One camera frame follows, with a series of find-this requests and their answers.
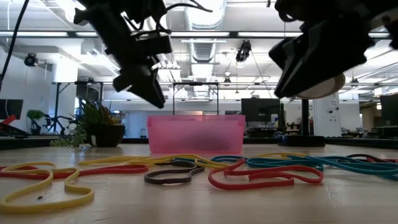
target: security camera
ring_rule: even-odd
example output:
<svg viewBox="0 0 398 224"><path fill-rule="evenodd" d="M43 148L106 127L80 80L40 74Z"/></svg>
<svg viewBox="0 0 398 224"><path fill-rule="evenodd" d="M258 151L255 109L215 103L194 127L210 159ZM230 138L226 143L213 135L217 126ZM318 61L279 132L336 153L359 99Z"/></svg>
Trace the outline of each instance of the security camera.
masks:
<svg viewBox="0 0 398 224"><path fill-rule="evenodd" d="M24 63L28 67L36 67L39 65L39 60L37 59L35 53L28 53Z"/></svg>

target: ceiling duct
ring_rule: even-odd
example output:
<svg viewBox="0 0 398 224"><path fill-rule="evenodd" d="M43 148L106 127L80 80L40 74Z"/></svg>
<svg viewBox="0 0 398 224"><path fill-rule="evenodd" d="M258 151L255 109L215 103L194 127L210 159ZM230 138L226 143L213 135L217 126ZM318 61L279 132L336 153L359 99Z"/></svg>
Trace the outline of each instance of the ceiling duct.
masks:
<svg viewBox="0 0 398 224"><path fill-rule="evenodd" d="M203 7L213 10L213 12L209 13L195 8L187 8L185 11L185 15L187 18L189 30L221 30L224 22L226 0L198 0L197 2ZM210 78L213 71L213 65L203 65L201 63L214 62L216 43L191 43L190 51L192 56L191 62L199 63L192 65L191 71L194 79L196 80L197 78ZM199 95L201 97L204 97L202 90L203 89L201 87L194 88L194 91L200 91L201 93Z"/></svg>

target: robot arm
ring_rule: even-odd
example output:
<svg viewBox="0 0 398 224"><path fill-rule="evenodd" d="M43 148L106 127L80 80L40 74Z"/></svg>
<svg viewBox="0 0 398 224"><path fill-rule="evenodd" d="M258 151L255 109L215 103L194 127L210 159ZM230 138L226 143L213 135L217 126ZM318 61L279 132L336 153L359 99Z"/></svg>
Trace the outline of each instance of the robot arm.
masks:
<svg viewBox="0 0 398 224"><path fill-rule="evenodd" d="M102 38L107 49L121 67L120 76L114 79L113 87L116 91L127 89L140 96L158 108L163 108L165 99L157 81L159 63L158 54L172 52L170 43L171 30L164 29L160 19L168 10L179 7L195 7L205 9L194 0L193 4L179 3L165 7L163 0L78 0L86 10L76 10L74 23L85 25L90 23ZM156 30L141 31L144 21L153 18ZM140 27L135 27L131 20ZM127 26L127 22L134 28L134 34Z"/></svg>
<svg viewBox="0 0 398 224"><path fill-rule="evenodd" d="M397 1L277 0L275 8L285 22L304 21L300 37L285 39L269 52L283 70L275 89L279 98L336 93L345 83L343 72L367 61L364 53L375 44L368 33L377 27L389 31L390 46L398 49Z"/></svg>

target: yellow rubber band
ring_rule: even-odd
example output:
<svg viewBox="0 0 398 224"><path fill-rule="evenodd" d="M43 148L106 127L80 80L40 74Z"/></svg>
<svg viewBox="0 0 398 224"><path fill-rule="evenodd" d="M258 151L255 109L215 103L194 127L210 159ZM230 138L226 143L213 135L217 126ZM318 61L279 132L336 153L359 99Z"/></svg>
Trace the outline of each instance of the yellow rubber band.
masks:
<svg viewBox="0 0 398 224"><path fill-rule="evenodd" d="M91 166L96 164L104 164L104 163L116 163L116 162L126 162L133 160L141 160L148 159L149 156L112 156L104 159L95 159L90 161L80 161L78 165L80 166Z"/></svg>
<svg viewBox="0 0 398 224"><path fill-rule="evenodd" d="M275 153L266 153L260 154L257 156L252 156L250 158L257 158L257 157L269 157L272 159L289 159L287 156L300 156L305 157L304 153L289 153L289 152L275 152ZM195 154L177 154L171 156L162 156L162 157L149 157L149 156L113 156L104 159L96 159L92 161L81 161L78 164L81 166L93 165L93 164L102 164L102 163L115 163L115 162L125 162L126 165L147 165L152 166L155 163L161 162L170 162L174 158L186 158L186 159L195 159L195 164L202 167L207 168L220 168L220 167L228 167L228 164L222 162L214 162L209 159L205 159L201 156Z"/></svg>
<svg viewBox="0 0 398 224"><path fill-rule="evenodd" d="M46 169L16 170L20 167L25 167L25 166L51 166L53 169L52 170L46 170ZM15 172L20 174L48 174L49 177L47 177L45 180L40 181L37 184L30 185L24 189L17 190L11 194L4 196L0 201L0 212L14 213L14 214L38 213L49 210L70 208L90 202L94 199L94 191L91 188L80 187L72 185L70 183L72 180L76 179L79 176L79 170L73 167L65 169L56 169L55 164L53 164L52 162L28 162L24 164L9 166L3 169L1 172ZM83 196L71 200L66 200L61 202L41 203L38 205L10 204L12 200L20 196L35 192L37 190L42 190L48 187L53 180L53 173L57 172L73 172L72 175L70 175L65 179L65 191L75 194L83 194Z"/></svg>

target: rubber band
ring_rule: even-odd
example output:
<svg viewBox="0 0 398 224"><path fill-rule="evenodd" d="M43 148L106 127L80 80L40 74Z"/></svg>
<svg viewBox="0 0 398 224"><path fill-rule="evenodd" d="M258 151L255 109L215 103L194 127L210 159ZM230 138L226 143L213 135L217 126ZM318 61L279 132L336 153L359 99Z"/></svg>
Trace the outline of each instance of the rubber band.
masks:
<svg viewBox="0 0 398 224"><path fill-rule="evenodd" d="M250 158L247 159L246 164L252 168L271 168L283 166L307 166L316 168L323 172L323 164L316 161L309 161L307 159L266 159L266 158Z"/></svg>
<svg viewBox="0 0 398 224"><path fill-rule="evenodd" d="M271 157L273 159L280 159L286 160L289 159L287 156L305 156L303 153L289 153L289 152L276 152L276 153L267 153L261 154L257 156L253 156L250 158L255 157ZM212 160L205 159L195 154L177 154L171 156L163 156L163 157L148 157L148 156L114 156L108 157L104 159L96 159L92 161L80 161L78 164L81 166L88 166L93 164L103 164L103 163L115 163L115 162L124 162L126 165L153 165L155 163L162 163L162 162L170 162L170 161L189 161L195 162L198 166L207 167L207 168L219 168L219 167L228 167L228 164L224 162L236 162L238 159L245 158L241 156L218 156L212 158Z"/></svg>
<svg viewBox="0 0 398 224"><path fill-rule="evenodd" d="M348 155L346 157L349 157L349 158L365 157L365 160L368 161L368 162L394 162L394 163L398 163L398 159L380 159L378 157L371 156L371 155L368 155L368 154L352 154L352 155Z"/></svg>
<svg viewBox="0 0 398 224"><path fill-rule="evenodd" d="M34 170L18 170L21 167L26 166L51 166L52 170L46 169L34 169ZM13 172L20 174L48 174L48 177L45 180L40 181L39 183L32 184L23 189L17 190L13 193L10 193L4 196L0 201L0 212L4 213L14 213L14 214L22 214L22 213L38 213L44 212L48 210L58 210L62 208L70 208L77 205L82 205L84 203L90 202L94 199L94 191L88 187L80 187L77 185L72 185L70 182L76 179L79 176L79 170L76 168L65 168L65 169L56 169L55 164L51 162L28 162L24 164L17 164L14 166L9 166L4 168L1 172ZM66 201L61 202L50 202L50 203L41 203L34 205L21 205L21 204L10 204L11 201L19 198L20 196L29 194L31 192L35 192L38 190L42 190L48 187L53 180L54 173L60 172L72 172L65 179L65 191L71 192L75 194L83 194L83 196L73 198Z"/></svg>
<svg viewBox="0 0 398 224"><path fill-rule="evenodd" d="M20 167L18 170L35 170L39 169L37 167L27 166ZM79 177L86 175L96 175L96 174L138 174L147 172L149 168L145 165L123 165L123 166L110 166L110 167L101 167L97 169L89 169L82 170L79 173ZM54 179L64 179L72 175L73 172L60 172L54 173ZM30 180L45 180L49 177L48 174L21 174L15 172L0 172L0 177L13 177L20 179L30 179Z"/></svg>
<svg viewBox="0 0 398 224"><path fill-rule="evenodd" d="M156 163L163 163L163 162L170 162L174 160L174 158L185 158L185 159L198 159L198 165L208 168L215 168L215 167L227 167L228 164L224 164L221 162L214 162L209 159L205 159L198 155L194 154L177 154L171 156L163 156L163 157L134 157L134 156L116 156L116 157L108 157L104 159L97 159L92 161L81 161L78 164L81 166L88 166L93 164L102 164L102 163L110 163L110 162L125 162L126 165L140 165L145 164L147 166L156 164Z"/></svg>
<svg viewBox="0 0 398 224"><path fill-rule="evenodd" d="M127 162L134 161L140 159L148 159L149 156L112 156L103 159L95 159L90 161L80 161L78 163L79 166L91 166L96 164L104 164L104 163L117 163L117 162Z"/></svg>
<svg viewBox="0 0 398 224"><path fill-rule="evenodd" d="M196 164L188 161L173 161L155 164L157 166L175 166L175 167L188 167L189 169L170 169L170 170L160 170L151 172L145 175L144 181L150 184L186 184L192 181L192 176L203 172L204 167L199 167ZM187 177L182 178L166 178L166 179L154 179L158 175L165 174L183 174L188 173Z"/></svg>
<svg viewBox="0 0 398 224"><path fill-rule="evenodd" d="M245 159L240 159L236 164L229 167L222 167L213 169L210 171L208 180L215 187L223 190L248 190L248 189L259 189L264 187L281 187L294 185L294 178L300 179L302 181L308 182L310 184L319 184L323 180L323 173L319 170L313 169L311 167L305 166L285 166L285 167L274 167L258 170L244 170L235 171L238 167L245 163ZM312 172L318 176L317 179L309 179L306 177L301 177L294 174L288 174L281 171L305 171ZM276 181L276 182L261 182L261 183L250 183L250 184L226 184L216 180L213 175L218 172L224 172L224 175L248 175L249 180L263 179L263 178L284 178L286 180Z"/></svg>
<svg viewBox="0 0 398 224"><path fill-rule="evenodd" d="M369 162L362 162L356 159L351 159L342 156L327 156L327 157L311 157L307 156L306 159L321 162L324 165L337 167L350 172L366 175L377 175L379 177L398 181L398 164L395 163L382 163L378 162L375 164Z"/></svg>
<svg viewBox="0 0 398 224"><path fill-rule="evenodd" d="M270 159L289 159L288 156L300 156L300 157L305 157L306 154L304 153L292 153L292 152L275 152L275 153L265 153L265 154L260 154L256 156L251 156L249 158L260 158L260 157L270 157Z"/></svg>

